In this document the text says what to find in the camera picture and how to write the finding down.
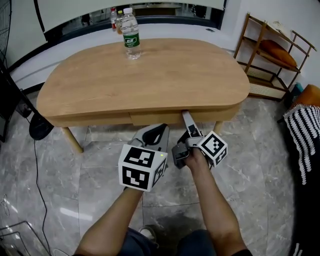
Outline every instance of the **water bottle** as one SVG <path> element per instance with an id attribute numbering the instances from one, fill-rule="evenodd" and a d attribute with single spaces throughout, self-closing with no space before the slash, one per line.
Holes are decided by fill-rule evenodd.
<path id="1" fill-rule="evenodd" d="M 125 8 L 123 12 L 122 34 L 126 55 L 129 60 L 135 60 L 141 56 L 138 22 L 132 8 Z"/>
<path id="2" fill-rule="evenodd" d="M 111 27 L 113 31 L 116 31 L 116 19 L 117 19 L 118 15 L 117 15 L 117 11 L 116 11 L 116 7 L 112 7 L 111 8 L 111 13 L 110 13 L 110 21 L 111 21 Z"/>
<path id="3" fill-rule="evenodd" d="M 122 35 L 122 19 L 124 18 L 124 14 L 122 10 L 118 11 L 118 17 L 115 20 L 116 31 L 119 35 Z"/>

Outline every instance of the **marble floor tile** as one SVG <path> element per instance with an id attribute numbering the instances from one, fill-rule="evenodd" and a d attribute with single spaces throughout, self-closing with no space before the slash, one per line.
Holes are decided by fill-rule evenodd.
<path id="1" fill-rule="evenodd" d="M 133 124 L 91 125 L 88 127 L 86 140 L 94 141 L 131 141 L 136 132 L 143 126 Z"/>
<path id="2" fill-rule="evenodd" d="M 268 206 L 263 189 L 252 186 L 235 193 L 227 201 L 238 219 L 244 243 L 266 252 Z"/>
<path id="3" fill-rule="evenodd" d="M 260 235 L 259 239 L 251 244 L 247 244 L 248 250 L 251 252 L 252 256 L 266 256 L 268 235 Z"/>
<path id="4" fill-rule="evenodd" d="M 74 153 L 63 138 L 53 140 L 48 137 L 37 141 L 35 145 L 39 186 L 48 193 L 77 199 L 81 156 Z"/>
<path id="5" fill-rule="evenodd" d="M 176 168 L 172 148 L 186 131 L 183 124 L 169 125 L 168 160 L 164 176 L 157 182 L 151 192 L 143 194 L 144 207 L 178 206 L 198 203 L 198 193 L 188 167 Z"/>
<path id="6" fill-rule="evenodd" d="M 28 221 L 45 243 L 42 233 L 45 207 L 36 186 L 35 165 L 35 160 L 29 157 L 21 162 L 18 176 L 17 212 L 19 220 Z M 72 255 L 80 242 L 78 200 L 54 194 L 46 187 L 42 188 L 41 192 L 47 206 L 44 231 L 51 252 L 53 253 L 53 249 L 60 249 Z M 33 246 L 41 248 L 37 239 L 34 239 Z"/>
<path id="7" fill-rule="evenodd" d="M 119 184 L 118 167 L 83 168 L 80 176 L 79 225 L 81 237 L 108 210 L 124 190 Z M 143 226 L 143 209 L 140 201 L 130 223 L 139 230 Z"/>
<path id="8" fill-rule="evenodd" d="M 35 104 L 36 93 L 30 98 Z M 284 111 L 281 103 L 247 98 L 232 121 L 224 123 L 222 138 L 228 143 L 228 156 L 211 170 L 254 256 L 287 255 L 291 243 L 293 181 L 276 123 Z M 214 127 L 214 123 L 197 125 L 204 134 Z M 205 227 L 191 173 L 187 167 L 175 168 L 171 154 L 186 129 L 183 124 L 169 127 L 168 169 L 152 192 L 144 193 L 130 224 L 136 230 L 143 225 L 155 226 L 160 245 L 173 245 Z M 48 206 L 44 228 L 51 252 L 57 248 L 72 255 L 86 230 L 120 195 L 118 158 L 122 146 L 140 128 L 129 124 L 71 127 L 84 147 L 81 155 L 73 154 L 57 127 L 36 142 L 39 185 Z M 10 203 L 10 216 L 0 206 L 0 225 L 27 220 L 44 242 L 45 209 L 36 187 L 34 141 L 29 136 L 29 123 L 16 112 L 9 123 L 7 142 L 0 146 L 0 181 L 0 201 L 7 194 Z M 16 230 L 32 255 L 46 255 L 27 225 L 12 229 Z M 21 247 L 18 238 L 10 239 Z"/>
<path id="9" fill-rule="evenodd" d="M 174 246 L 194 230 L 205 229 L 199 203 L 144 207 L 143 224 L 154 227 L 160 246 Z"/>
<path id="10" fill-rule="evenodd" d="M 17 177 L 11 173 L 1 175 L 0 228 L 18 222 Z"/>
<path id="11" fill-rule="evenodd" d="M 28 246 L 25 244 L 25 240 L 20 233 L 13 233 L 10 235 L 2 236 L 1 246 L 7 250 L 17 250 L 22 255 L 29 256 Z"/>
<path id="12" fill-rule="evenodd" d="M 118 160 L 126 141 L 92 141 L 81 154 L 82 167 L 118 167 Z"/>
<path id="13" fill-rule="evenodd" d="M 203 135 L 207 135 L 213 131 L 215 122 L 204 122 L 203 123 Z M 250 129 L 250 121 L 246 116 L 245 111 L 240 108 L 236 115 L 230 121 L 224 121 L 220 134 L 221 135 L 232 135 L 241 134 Z"/>
<path id="14" fill-rule="evenodd" d="M 228 155 L 214 170 L 235 193 L 254 186 L 264 190 L 264 176 L 255 141 L 250 133 L 223 135 Z"/>

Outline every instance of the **hand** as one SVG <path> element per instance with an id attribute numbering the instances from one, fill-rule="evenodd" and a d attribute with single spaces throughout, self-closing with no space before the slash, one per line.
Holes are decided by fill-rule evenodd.
<path id="1" fill-rule="evenodd" d="M 208 162 L 199 148 L 192 148 L 189 156 L 184 160 L 186 166 L 193 172 L 194 170 L 209 170 Z"/>

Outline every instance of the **window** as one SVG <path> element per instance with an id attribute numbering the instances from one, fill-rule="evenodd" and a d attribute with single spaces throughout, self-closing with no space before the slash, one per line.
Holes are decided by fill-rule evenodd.
<path id="1" fill-rule="evenodd" d="M 139 24 L 172 23 L 221 28 L 224 10 L 177 2 L 145 2 L 116 6 L 117 11 L 132 7 Z M 67 21 L 44 33 L 50 42 L 63 36 L 74 37 L 110 28 L 110 8 L 97 10 Z"/>

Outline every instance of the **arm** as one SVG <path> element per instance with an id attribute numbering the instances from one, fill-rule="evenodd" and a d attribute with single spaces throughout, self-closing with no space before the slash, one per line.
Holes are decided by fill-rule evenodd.
<path id="1" fill-rule="evenodd" d="M 116 256 L 143 191 L 127 188 L 106 213 L 84 234 L 74 254 Z"/>
<path id="2" fill-rule="evenodd" d="M 191 170 L 204 224 L 217 255 L 231 256 L 247 249 L 237 218 L 221 194 L 204 155 L 198 148 L 194 148 L 185 163 Z"/>

